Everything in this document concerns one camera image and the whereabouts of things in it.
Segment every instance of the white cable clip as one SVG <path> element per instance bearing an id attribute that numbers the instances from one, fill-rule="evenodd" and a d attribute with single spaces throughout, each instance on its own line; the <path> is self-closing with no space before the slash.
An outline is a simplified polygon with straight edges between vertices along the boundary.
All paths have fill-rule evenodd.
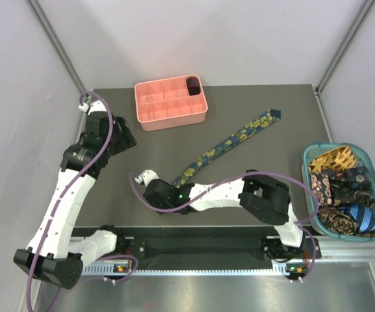
<path id="1" fill-rule="evenodd" d="M 79 110 L 81 112 L 88 112 L 89 111 L 89 105 L 88 105 L 88 103 L 81 103 L 79 105 Z"/>
<path id="2" fill-rule="evenodd" d="M 137 182 L 139 185 L 142 184 L 142 182 L 144 182 L 144 179 L 142 179 L 142 176 L 141 175 L 138 175 L 134 178 L 135 182 Z"/>

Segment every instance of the teal plastic basket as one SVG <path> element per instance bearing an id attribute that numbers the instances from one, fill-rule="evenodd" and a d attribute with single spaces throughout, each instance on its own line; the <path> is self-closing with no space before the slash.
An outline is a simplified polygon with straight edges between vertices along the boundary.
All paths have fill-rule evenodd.
<path id="1" fill-rule="evenodd" d="M 307 147 L 304 151 L 304 156 L 303 156 L 303 179 L 304 183 L 311 188 L 311 178 L 310 178 L 310 173 L 309 173 L 309 164 L 311 161 L 316 158 L 319 155 L 324 154 L 325 152 L 332 150 L 334 148 L 337 148 L 342 145 L 349 145 L 350 149 L 353 151 L 354 155 L 357 157 L 357 160 L 362 162 L 363 166 L 367 167 L 370 176 L 371 176 L 371 182 L 372 182 L 372 194 L 375 198 L 375 170 L 372 165 L 372 161 L 370 160 L 368 154 L 358 146 L 355 146 L 353 144 L 334 144 L 334 143 L 316 143 L 312 144 L 309 147 Z M 315 201 L 314 199 L 307 193 L 305 193 L 305 198 L 307 200 L 307 207 L 309 209 L 309 213 L 313 213 L 315 210 Z M 371 209 L 374 216 L 375 216 L 375 205 Z M 320 221 L 319 217 L 316 216 L 314 219 L 311 221 L 312 227 L 318 231 L 320 234 L 326 235 L 333 237 L 335 239 L 342 239 L 344 241 L 348 242 L 370 242 L 370 241 L 375 241 L 375 237 L 357 237 L 357 236 L 351 236 L 351 235 L 343 235 L 343 234 L 336 234 L 332 231 L 330 231 L 328 228 L 326 228 L 323 223 Z"/>

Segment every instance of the cable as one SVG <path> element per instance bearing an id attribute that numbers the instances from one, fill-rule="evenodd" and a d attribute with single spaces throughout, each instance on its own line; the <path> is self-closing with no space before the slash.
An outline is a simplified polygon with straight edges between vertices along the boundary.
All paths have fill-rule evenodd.
<path id="1" fill-rule="evenodd" d="M 307 268 L 309 267 L 309 263 L 310 263 L 309 253 L 307 252 L 307 250 L 304 250 L 304 264 Z"/>
<path id="2" fill-rule="evenodd" d="M 125 280 L 128 280 L 129 277 L 131 277 L 131 275 L 133 275 L 135 273 L 135 271 L 137 270 L 140 262 L 138 261 L 138 259 L 136 257 L 134 257 L 133 255 L 108 255 L 106 257 L 100 257 L 98 260 L 96 261 L 103 261 L 103 260 L 115 260 L 115 259 L 131 259 L 135 262 L 134 264 L 134 267 L 131 269 L 131 271 L 129 271 L 127 273 L 127 275 L 125 275 L 123 278 L 121 279 L 116 279 L 116 280 L 111 280 L 109 278 L 102 278 L 102 277 L 99 277 L 99 276 L 96 276 L 96 277 L 93 277 L 93 278 L 88 278 L 88 279 L 85 279 L 84 281 L 81 281 L 79 282 L 74 288 L 73 290 L 70 290 L 68 291 L 66 294 L 62 295 L 61 297 L 58 297 L 58 295 L 60 294 L 60 291 L 62 290 L 61 287 L 58 287 L 53 299 L 51 300 L 50 304 L 48 305 L 48 307 L 45 309 L 45 312 L 49 312 L 50 309 L 54 306 L 55 302 L 57 300 L 61 300 L 63 299 L 64 297 L 66 297 L 67 295 L 69 295 L 72 291 L 76 290 L 77 287 L 80 287 L 82 284 L 85 284 L 85 283 L 88 283 L 89 281 L 94 281 L 94 280 L 104 280 L 104 281 L 107 281 L 107 280 L 110 280 L 111 283 L 113 285 L 117 284 L 117 283 L 121 283 Z"/>
<path id="3" fill-rule="evenodd" d="M 148 208 L 154 210 L 154 211 L 157 211 L 159 213 L 174 213 L 176 211 L 179 211 L 179 210 L 182 210 L 183 208 L 189 206 L 191 203 L 194 203 L 196 200 L 199 200 L 203 195 L 207 194 L 208 192 L 210 192 L 211 190 L 215 189 L 216 187 L 219 187 L 220 185 L 224 184 L 224 183 L 228 183 L 228 182 L 232 182 L 234 180 L 237 180 L 237 179 L 242 179 L 243 177 L 251 177 L 251 176 L 270 176 L 270 177 L 278 177 L 280 179 L 284 179 L 284 180 L 287 180 L 287 181 L 290 181 L 296 185 L 298 185 L 299 187 L 302 187 L 305 191 L 307 191 L 311 197 L 313 197 L 313 199 L 315 200 L 315 210 L 313 211 L 313 213 L 311 215 L 308 216 L 308 218 L 306 219 L 303 219 L 303 220 L 298 220 L 296 221 L 296 224 L 297 226 L 302 229 L 302 231 L 304 231 L 306 234 L 309 235 L 309 238 L 311 240 L 311 243 L 313 244 L 313 258 L 311 260 L 311 265 L 309 267 L 309 270 L 307 271 L 307 274 L 301 278 L 301 282 L 305 281 L 307 279 L 307 277 L 311 274 L 312 270 L 313 270 L 313 267 L 314 267 L 314 264 L 315 264 L 315 260 L 316 260 L 316 242 L 314 240 L 314 237 L 312 236 L 312 234 L 303 227 L 302 224 L 304 223 L 307 223 L 307 222 L 310 222 L 312 219 L 314 219 L 314 217 L 316 217 L 317 213 L 318 213 L 318 210 L 320 208 L 320 203 L 317 199 L 317 196 L 315 195 L 315 193 L 313 193 L 313 191 L 305 184 L 301 183 L 299 180 L 296 180 L 294 179 L 293 177 L 289 177 L 287 175 L 283 175 L 283 174 L 277 174 L 275 172 L 264 172 L 264 171 L 254 171 L 254 172 L 246 172 L 244 174 L 238 174 L 238 175 L 235 175 L 233 177 L 229 177 L 227 179 L 223 179 L 221 180 L 220 182 L 217 182 L 213 185 L 211 185 L 210 187 L 207 188 L 207 190 L 203 191 L 202 193 L 200 193 L 199 195 L 197 195 L 195 198 L 193 198 L 192 200 L 184 203 L 183 205 L 179 206 L 179 207 L 175 207 L 175 208 L 170 208 L 170 209 L 160 209 L 160 208 L 156 208 L 152 205 L 150 205 L 143 197 L 141 194 L 139 194 L 137 191 L 136 191 L 136 186 L 135 186 L 135 177 L 137 177 L 138 175 L 135 174 L 135 173 L 132 173 L 129 175 L 129 183 L 131 185 L 131 188 L 133 190 L 133 192 L 135 193 L 135 196 L 145 205 L 147 206 Z"/>
<path id="4" fill-rule="evenodd" d="M 51 218 L 53 218 L 55 216 L 60 202 L 62 201 L 62 199 L 63 199 L 64 195 L 67 193 L 67 191 L 69 191 L 70 187 L 77 181 L 77 179 L 79 179 L 81 176 L 83 176 L 84 173 L 101 157 L 103 152 L 107 149 L 108 144 L 110 142 L 110 138 L 112 137 L 113 119 L 112 119 L 112 113 L 110 111 L 108 103 L 100 95 L 96 94 L 95 92 L 86 91 L 79 96 L 79 104 L 83 103 L 83 99 L 86 95 L 93 96 L 94 98 L 96 98 L 97 100 L 102 102 L 103 106 L 105 107 L 105 109 L 107 111 L 107 114 L 108 114 L 108 122 L 109 122 L 108 135 L 107 135 L 107 138 L 106 138 L 105 142 L 103 143 L 101 149 L 96 154 L 96 156 L 86 166 L 84 166 L 81 171 L 79 171 L 79 173 L 69 182 L 69 184 L 66 185 L 64 190 L 61 192 L 60 196 L 58 197 L 58 200 L 56 201 L 56 203 L 53 207 L 53 210 L 50 213 Z M 42 234 L 42 239 L 38 243 L 37 249 L 34 253 L 34 257 L 33 257 L 32 262 L 31 262 L 29 277 L 27 279 L 27 288 L 25 290 L 25 301 L 27 303 L 27 309 L 28 309 L 29 312 L 34 312 L 32 310 L 32 303 L 31 303 L 32 277 L 34 276 L 34 271 L 36 269 L 38 256 L 40 255 L 40 252 L 43 248 L 43 244 L 44 244 L 45 238 L 47 237 L 47 234 L 49 233 L 49 229 L 50 229 L 52 221 L 53 221 L 53 219 L 50 219 L 50 220 L 47 221 L 47 225 L 45 226 L 45 229 L 44 229 L 43 234 Z"/>
<path id="5" fill-rule="evenodd" d="M 288 257 L 283 257 L 283 258 L 275 258 L 275 257 L 272 255 L 271 251 L 268 249 L 268 250 L 266 251 L 266 256 L 267 256 L 268 258 L 270 258 L 271 260 L 275 261 L 276 263 L 287 263 L 287 262 L 289 262 L 290 260 L 293 260 L 295 257 L 297 257 L 298 254 L 297 254 L 297 253 L 294 253 L 294 256 L 293 256 L 293 257 L 288 256 Z"/>
<path id="6" fill-rule="evenodd" d="M 310 233 L 310 231 L 308 229 L 305 229 L 301 224 L 299 224 L 298 227 L 300 229 L 302 229 L 309 236 L 309 238 L 311 240 L 311 244 L 313 245 L 313 258 L 311 258 L 311 264 L 310 264 L 309 270 L 307 271 L 305 276 L 303 276 L 301 278 L 301 282 L 304 282 L 309 277 L 309 275 L 312 273 L 313 268 L 315 266 L 317 245 L 316 245 L 315 238 L 312 236 L 312 234 Z"/>

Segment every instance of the basket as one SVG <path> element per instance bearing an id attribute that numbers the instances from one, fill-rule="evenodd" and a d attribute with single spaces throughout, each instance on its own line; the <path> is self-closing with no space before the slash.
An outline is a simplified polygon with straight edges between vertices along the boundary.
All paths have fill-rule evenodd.
<path id="1" fill-rule="evenodd" d="M 372 182 L 372 194 L 375 199 L 375 170 L 372 165 L 372 161 L 370 160 L 368 154 L 361 148 L 353 145 L 353 144 L 334 144 L 334 143 L 316 143 L 312 144 L 309 147 L 307 147 L 304 151 L 303 156 L 303 166 L 302 166 L 302 172 L 303 172 L 303 181 L 304 183 L 311 188 L 311 178 L 309 173 L 309 164 L 311 161 L 316 158 L 319 155 L 324 154 L 325 152 L 332 150 L 334 148 L 337 148 L 341 145 L 349 145 L 350 149 L 353 151 L 354 155 L 357 157 L 358 162 L 362 162 L 362 165 L 367 167 L 370 172 L 371 182 Z M 309 209 L 309 213 L 313 213 L 315 210 L 315 202 L 314 199 L 308 194 L 305 193 L 305 199 L 307 201 L 307 207 Z M 371 209 L 374 216 L 375 216 L 375 205 Z M 311 221 L 312 227 L 318 231 L 320 234 L 333 237 L 335 239 L 341 239 L 348 242 L 370 242 L 375 241 L 375 237 L 357 237 L 357 236 L 351 236 L 351 235 L 343 235 L 343 234 L 337 234 L 332 231 L 330 231 L 328 228 L 326 228 L 323 223 L 320 221 L 319 217 L 316 216 Z"/>
<path id="2" fill-rule="evenodd" d="M 199 94 L 189 94 L 189 78 L 198 81 Z M 206 97 L 197 75 L 138 83 L 135 105 L 136 117 L 145 131 L 196 124 L 206 119 Z"/>

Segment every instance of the gray table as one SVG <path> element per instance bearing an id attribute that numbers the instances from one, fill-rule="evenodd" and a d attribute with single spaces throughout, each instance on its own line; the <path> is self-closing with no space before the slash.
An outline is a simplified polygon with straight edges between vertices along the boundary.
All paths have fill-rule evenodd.
<path id="1" fill-rule="evenodd" d="M 321 263 L 302 285 L 255 276 L 135 276 L 115 286 L 87 281 L 62 290 L 51 312 L 269 311 L 375 312 L 368 263 Z M 57 287 L 42 284 L 35 311 L 45 311 Z"/>
<path id="2" fill-rule="evenodd" d="M 77 226 L 259 226 L 243 209 L 210 209 L 186 216 L 158 215 L 132 193 L 129 173 L 153 169 L 171 183 L 203 152 L 267 109 L 280 109 L 281 120 L 231 150 L 191 180 L 214 183 L 247 169 L 273 171 L 302 180 L 302 153 L 307 145 L 328 141 L 310 85 L 208 86 L 205 122 L 145 132 L 136 120 L 133 89 L 96 90 L 113 113 L 123 114 L 138 145 L 110 159 L 86 197 Z M 291 185 L 298 218 L 307 216 L 304 193 Z"/>

